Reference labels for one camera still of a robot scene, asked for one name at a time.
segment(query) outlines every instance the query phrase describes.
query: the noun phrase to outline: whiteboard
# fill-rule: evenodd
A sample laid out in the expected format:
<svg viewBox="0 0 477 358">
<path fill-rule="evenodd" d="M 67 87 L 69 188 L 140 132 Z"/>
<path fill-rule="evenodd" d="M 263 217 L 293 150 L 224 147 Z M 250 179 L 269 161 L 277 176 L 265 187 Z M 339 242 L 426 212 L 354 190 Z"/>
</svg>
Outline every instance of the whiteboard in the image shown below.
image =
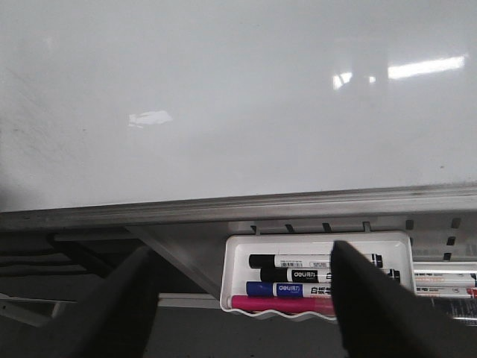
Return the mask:
<svg viewBox="0 0 477 358">
<path fill-rule="evenodd" d="M 0 1 L 0 210 L 477 180 L 472 1 Z"/>
</svg>

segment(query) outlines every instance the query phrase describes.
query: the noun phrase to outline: marker cap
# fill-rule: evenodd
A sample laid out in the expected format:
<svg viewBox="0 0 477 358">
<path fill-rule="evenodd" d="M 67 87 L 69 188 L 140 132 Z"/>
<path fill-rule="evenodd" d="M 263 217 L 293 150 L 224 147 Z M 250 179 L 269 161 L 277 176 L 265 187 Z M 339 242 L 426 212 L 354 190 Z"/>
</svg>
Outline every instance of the marker cap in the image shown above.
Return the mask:
<svg viewBox="0 0 477 358">
<path fill-rule="evenodd" d="M 382 256 L 378 254 L 373 254 L 373 263 L 376 267 L 382 269 Z"/>
<path fill-rule="evenodd" d="M 401 283 L 401 272 L 399 270 L 389 269 L 388 276 L 395 280 L 397 283 Z"/>
<path fill-rule="evenodd" d="M 247 282 L 247 295 L 273 297 L 274 285 L 272 282 Z"/>
<path fill-rule="evenodd" d="M 248 263 L 252 269 L 275 267 L 275 255 L 250 255 L 248 257 Z"/>
<path fill-rule="evenodd" d="M 472 298 L 477 298 L 477 289 L 476 288 L 469 288 L 467 289 L 467 293 L 472 296 Z"/>
<path fill-rule="evenodd" d="M 263 282 L 287 282 L 287 268 L 262 268 L 260 280 Z"/>
</svg>

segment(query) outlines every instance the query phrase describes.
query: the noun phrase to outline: white plastic tray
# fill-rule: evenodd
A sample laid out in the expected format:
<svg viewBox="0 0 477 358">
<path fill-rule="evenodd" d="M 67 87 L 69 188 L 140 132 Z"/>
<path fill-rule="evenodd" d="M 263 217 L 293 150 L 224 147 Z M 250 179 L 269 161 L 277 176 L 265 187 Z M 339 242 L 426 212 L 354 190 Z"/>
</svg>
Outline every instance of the white plastic tray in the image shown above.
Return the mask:
<svg viewBox="0 0 477 358">
<path fill-rule="evenodd" d="M 276 310 L 266 310 L 260 313 L 249 313 L 232 308 L 229 299 L 234 295 L 246 295 L 245 285 L 247 281 L 260 281 L 260 270 L 250 268 L 248 264 L 248 258 L 251 254 L 330 254 L 333 242 L 336 240 L 348 241 L 363 254 L 382 255 L 383 267 L 399 270 L 401 284 L 410 291 L 415 291 L 411 243 L 409 236 L 401 231 L 231 236 L 227 240 L 225 249 L 220 297 L 221 309 L 225 312 L 241 313 L 257 319 L 281 315 L 292 321 L 303 321 L 313 317 L 335 321 L 335 317 L 316 312 L 289 315 Z"/>
</svg>

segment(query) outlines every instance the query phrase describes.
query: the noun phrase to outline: marker barrel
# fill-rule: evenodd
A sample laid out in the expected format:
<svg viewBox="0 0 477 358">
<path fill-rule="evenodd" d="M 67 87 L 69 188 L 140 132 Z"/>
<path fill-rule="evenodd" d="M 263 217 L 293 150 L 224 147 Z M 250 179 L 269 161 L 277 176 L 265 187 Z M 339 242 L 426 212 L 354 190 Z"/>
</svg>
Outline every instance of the marker barrel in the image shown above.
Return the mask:
<svg viewBox="0 0 477 358">
<path fill-rule="evenodd" d="M 232 308 L 245 311 L 277 310 L 284 313 L 317 312 L 323 315 L 335 315 L 333 302 L 329 298 L 278 298 L 232 296 Z"/>
<path fill-rule="evenodd" d="M 401 282 L 400 272 L 392 268 L 382 268 L 387 276 Z M 263 282 L 331 283 L 331 272 L 321 268 L 261 268 Z"/>
<path fill-rule="evenodd" d="M 417 287 L 416 295 L 433 298 L 477 298 L 477 289 L 465 287 Z"/>
<path fill-rule="evenodd" d="M 414 281 L 419 287 L 476 287 L 475 274 L 414 274 Z"/>
<path fill-rule="evenodd" d="M 458 319 L 468 326 L 477 326 L 477 300 L 467 300 L 458 298 L 423 298 L 429 300 L 431 305 Z"/>
<path fill-rule="evenodd" d="M 378 254 L 363 254 L 376 267 L 382 267 L 382 256 Z M 271 255 L 271 254 L 252 254 L 249 256 L 248 263 L 252 269 L 262 268 L 311 268 L 311 269 L 329 269 L 330 255 Z"/>
<path fill-rule="evenodd" d="M 331 297 L 330 283 L 247 282 L 247 295 L 262 297 Z"/>
</svg>

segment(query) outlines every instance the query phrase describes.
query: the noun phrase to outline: red marker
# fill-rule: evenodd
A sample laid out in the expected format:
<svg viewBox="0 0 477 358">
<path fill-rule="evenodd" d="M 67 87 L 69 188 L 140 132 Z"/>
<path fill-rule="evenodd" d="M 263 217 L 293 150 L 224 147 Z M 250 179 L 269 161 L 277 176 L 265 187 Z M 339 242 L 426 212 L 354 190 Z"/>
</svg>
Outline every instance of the red marker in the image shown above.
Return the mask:
<svg viewBox="0 0 477 358">
<path fill-rule="evenodd" d="M 317 312 L 322 315 L 335 315 L 331 298 L 278 298 L 232 296 L 232 308 L 244 311 L 277 310 L 284 313 Z"/>
</svg>

